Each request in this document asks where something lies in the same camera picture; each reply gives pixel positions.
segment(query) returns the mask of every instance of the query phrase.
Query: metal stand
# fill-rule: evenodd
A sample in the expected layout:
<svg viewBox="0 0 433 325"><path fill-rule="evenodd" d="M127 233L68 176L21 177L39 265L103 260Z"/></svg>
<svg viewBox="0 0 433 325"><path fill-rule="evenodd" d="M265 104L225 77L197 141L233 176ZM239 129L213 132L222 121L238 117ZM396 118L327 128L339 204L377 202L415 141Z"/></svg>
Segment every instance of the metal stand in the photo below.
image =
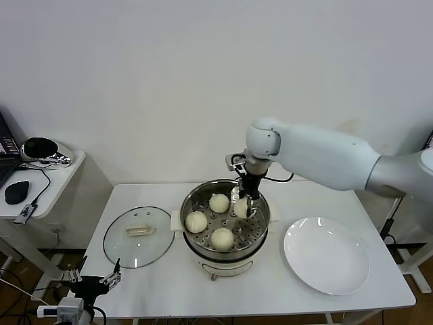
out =
<svg viewBox="0 0 433 325"><path fill-rule="evenodd" d="M62 260L63 254L55 254L50 261L31 242L23 237L16 227L22 227L22 225L14 225L10 220L0 219L0 229L4 234L7 234L3 236L4 241L44 272L37 288L46 288L52 280L60 280L63 271L56 265ZM35 296L43 297L45 290L38 290L35 293Z"/></svg>
<svg viewBox="0 0 433 325"><path fill-rule="evenodd" d="M12 262L21 262L22 256L17 253L11 246L9 246L3 239L0 238L0 252L7 256L6 262L0 267L1 269L7 269Z"/></svg>
<svg viewBox="0 0 433 325"><path fill-rule="evenodd" d="M417 284L419 291L421 291L422 293L431 293L432 289L427 283L427 280L422 275L418 266L420 266L431 256L433 256L433 242L425 244L413 255L410 255L407 249L399 249L397 251L403 261L405 261L403 264L399 265L401 273L404 275L409 274L410 276L412 276L413 280Z"/></svg>

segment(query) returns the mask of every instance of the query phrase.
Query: floor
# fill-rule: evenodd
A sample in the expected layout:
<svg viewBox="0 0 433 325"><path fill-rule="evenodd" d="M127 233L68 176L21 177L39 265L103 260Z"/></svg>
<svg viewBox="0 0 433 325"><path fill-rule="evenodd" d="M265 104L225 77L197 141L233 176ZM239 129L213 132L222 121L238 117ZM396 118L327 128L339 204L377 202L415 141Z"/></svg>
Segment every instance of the floor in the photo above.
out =
<svg viewBox="0 0 433 325"><path fill-rule="evenodd" d="M76 265L81 260L82 255L67 254L65 255L60 267L67 268L72 265ZM3 265L5 257L0 255L0 265ZM13 263L9 271L16 274L22 282L23 287L26 290L31 290L32 287L37 283L41 277L41 272L29 261L23 259L20 263ZM433 285L433 258L426 261L422 266L424 276L427 281ZM17 286L21 284L10 274L6 275L5 279ZM427 325L433 324L433 294L423 295L421 294L412 279L407 276L406 281L409 283L414 295L417 299L417 304L411 308L404 309L392 309L386 310L383 314L383 324L385 325ZM67 288L62 287L59 290L62 296L65 296L68 292ZM21 297L18 302L11 308L7 315L1 315L5 312L9 306L13 305L14 302L20 296L20 292L14 288L0 284L0 325L29 325L28 322L24 324L24 320L20 323L19 316L22 314L24 308L36 308L38 303ZM50 290L44 297L44 300L48 303L56 305L56 301L53 298L52 290ZM334 321L339 322L342 315L333 315ZM236 318L221 318L220 319L226 325L283 325L283 324L320 324L325 323L325 316L323 314L317 315L302 315L302 316L273 316L273 317L236 317ZM43 318L37 319L35 316L30 317L32 325L49 325L54 323L54 318ZM140 325L152 325L154 320L141 320ZM132 320L123 320L122 325L131 325ZM160 320L158 324L165 324L164 320ZM167 322L168 325L187 325L186 322L180 322L179 319L170 319ZM217 325L218 322L209 318L203 318L196 322L196 325ZM381 325L382 324L382 313L370 318L363 325Z"/></svg>

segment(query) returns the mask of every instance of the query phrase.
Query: computer mouse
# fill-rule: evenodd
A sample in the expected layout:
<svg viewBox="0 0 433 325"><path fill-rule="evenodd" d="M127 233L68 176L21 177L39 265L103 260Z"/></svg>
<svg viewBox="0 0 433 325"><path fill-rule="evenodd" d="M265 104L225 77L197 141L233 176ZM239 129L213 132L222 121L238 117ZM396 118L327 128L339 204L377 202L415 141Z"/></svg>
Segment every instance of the computer mouse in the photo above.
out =
<svg viewBox="0 0 433 325"><path fill-rule="evenodd" d="M18 204L27 197L30 183L28 181L19 181L6 187L5 201L7 204Z"/></svg>

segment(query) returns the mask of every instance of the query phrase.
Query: table leg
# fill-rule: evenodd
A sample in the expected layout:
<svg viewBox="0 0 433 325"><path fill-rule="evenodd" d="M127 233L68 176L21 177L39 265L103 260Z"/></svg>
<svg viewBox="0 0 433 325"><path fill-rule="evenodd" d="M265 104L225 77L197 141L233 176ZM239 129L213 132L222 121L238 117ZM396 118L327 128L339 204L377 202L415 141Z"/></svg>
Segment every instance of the table leg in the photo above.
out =
<svg viewBox="0 0 433 325"><path fill-rule="evenodd" d="M413 280L418 286L418 289L422 293L431 293L432 289L430 288L427 280L422 275L421 270L418 268L418 266L420 266L427 259L433 256L433 242L425 244L413 255L410 255L407 249L399 249L397 251L403 261L405 261L403 264L400 264L398 266L401 270L401 273L404 275L409 274L410 276L412 276Z"/></svg>
<svg viewBox="0 0 433 325"><path fill-rule="evenodd" d="M371 316L382 311L381 309L365 310L365 311L352 311L344 315L343 325L358 325L365 320L368 320Z"/></svg>
<svg viewBox="0 0 433 325"><path fill-rule="evenodd" d="M22 256L17 253L8 243L0 238L0 252L12 258L14 262L21 262Z"/></svg>
<svg viewBox="0 0 433 325"><path fill-rule="evenodd" d="M12 262L21 262L22 256L17 253L11 246L9 246L3 239L0 238L0 252L7 256L6 262L0 265L0 274L5 275L5 271L12 264Z"/></svg>
<svg viewBox="0 0 433 325"><path fill-rule="evenodd" d="M47 273L52 278L60 279L63 271L40 253L15 227L25 227L25 225L14 225L10 220L0 219L0 228L5 234L2 236L4 241L35 264L41 271Z"/></svg>

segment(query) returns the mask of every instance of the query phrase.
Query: white table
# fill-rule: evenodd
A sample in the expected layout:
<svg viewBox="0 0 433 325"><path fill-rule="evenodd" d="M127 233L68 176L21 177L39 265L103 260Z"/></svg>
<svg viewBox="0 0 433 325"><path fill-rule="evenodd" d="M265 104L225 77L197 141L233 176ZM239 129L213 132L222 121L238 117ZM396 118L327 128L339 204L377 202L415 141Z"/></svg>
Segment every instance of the white table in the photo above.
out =
<svg viewBox="0 0 433 325"><path fill-rule="evenodd" d="M189 191L186 184L118 185L87 248L82 274L104 276L113 265L102 242L110 224L125 211L157 206L179 209ZM359 324L381 309L415 304L409 286L353 192L336 192L310 181L262 183L261 192L279 211L277 232L270 233L260 258L246 273L210 281L193 262L182 238L155 263L139 269L122 269L122 281L96 305L109 318L190 318L208 316L259 316L359 311L346 314L344 324ZM346 296L318 292L302 282L281 257L283 233L304 217L335 219L363 241L371 274L365 286Z"/></svg>
<svg viewBox="0 0 433 325"><path fill-rule="evenodd" d="M57 170L45 170L51 179L51 185L39 197L37 202L38 207L28 222L31 222L32 219L44 218L51 211L72 176L84 161L85 153L83 151L76 150L74 151L74 155L74 162L70 166ZM10 184L26 180L30 182L26 200L20 204L7 204L5 202L5 189ZM51 261L47 259L33 246L31 241L17 231L19 227L25 227L25 225L14 225L12 220L20 214L24 206L30 203L47 184L48 181L42 172L27 170L16 171L0 188L0 237L44 272L37 288L45 288L50 281L59 280L62 277L62 270L56 265L62 260L63 255L55 255ZM8 261L11 259L17 260L15 256L11 256L12 252L10 250L7 251L4 242L0 245L0 249L10 256ZM36 293L42 297L45 291L38 290Z"/></svg>

